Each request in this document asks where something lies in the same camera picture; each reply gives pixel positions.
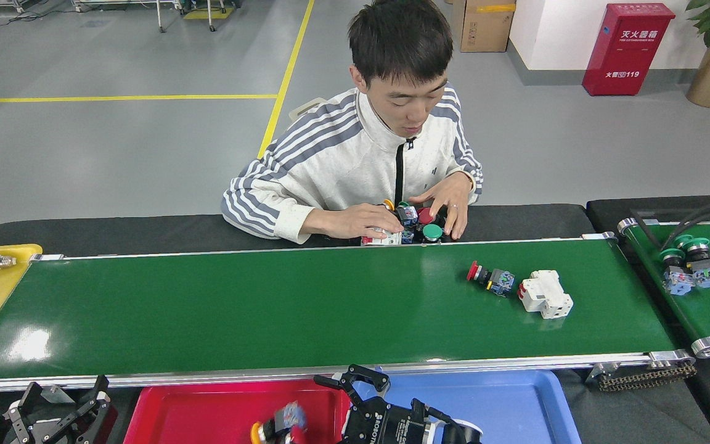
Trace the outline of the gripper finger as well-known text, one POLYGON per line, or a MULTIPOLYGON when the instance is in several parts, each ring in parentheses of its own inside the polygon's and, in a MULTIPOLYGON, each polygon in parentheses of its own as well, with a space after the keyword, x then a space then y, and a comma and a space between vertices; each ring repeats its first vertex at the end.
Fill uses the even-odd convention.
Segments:
POLYGON ((11 430, 15 434, 12 443, 40 443, 31 432, 28 416, 33 413, 37 402, 41 399, 43 388, 37 382, 31 382, 20 401, 15 401, 0 414, 0 443, 5 443, 11 430))
POLYGON ((58 421, 45 422, 41 442, 106 443, 118 417, 118 410, 107 393, 108 386, 107 377, 98 376, 76 410, 58 421))

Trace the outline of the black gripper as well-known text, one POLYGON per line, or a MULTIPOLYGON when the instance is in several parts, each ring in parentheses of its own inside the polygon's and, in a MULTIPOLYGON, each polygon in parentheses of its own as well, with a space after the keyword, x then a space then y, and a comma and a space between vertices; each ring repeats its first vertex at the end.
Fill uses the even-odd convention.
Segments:
POLYGON ((358 364, 350 364, 346 372, 332 377, 314 376, 317 385, 344 391, 352 403, 343 428, 344 443, 431 443, 440 422, 454 423, 450 416, 416 398, 410 408, 382 397, 363 401, 353 381, 369 383, 380 396, 391 386, 386 374, 358 364))

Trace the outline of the person's right hand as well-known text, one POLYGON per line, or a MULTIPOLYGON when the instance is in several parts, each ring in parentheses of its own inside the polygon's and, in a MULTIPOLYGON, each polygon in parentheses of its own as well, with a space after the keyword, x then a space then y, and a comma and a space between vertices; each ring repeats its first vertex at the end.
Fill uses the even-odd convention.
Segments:
POLYGON ((328 236, 337 239, 377 236, 385 239, 387 233, 400 233, 404 226, 385 206, 359 204, 346 210, 331 211, 325 223, 328 236))

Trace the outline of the person's left hand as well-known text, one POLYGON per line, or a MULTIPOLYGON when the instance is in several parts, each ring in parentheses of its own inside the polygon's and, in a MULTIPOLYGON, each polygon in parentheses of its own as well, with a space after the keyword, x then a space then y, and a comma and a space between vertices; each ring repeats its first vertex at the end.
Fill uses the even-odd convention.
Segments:
POLYGON ((432 218, 445 208, 446 224, 443 233, 453 240, 460 239, 468 224, 468 205, 473 182, 464 171, 456 171, 425 193, 409 197, 412 204, 431 203, 429 214, 432 218))

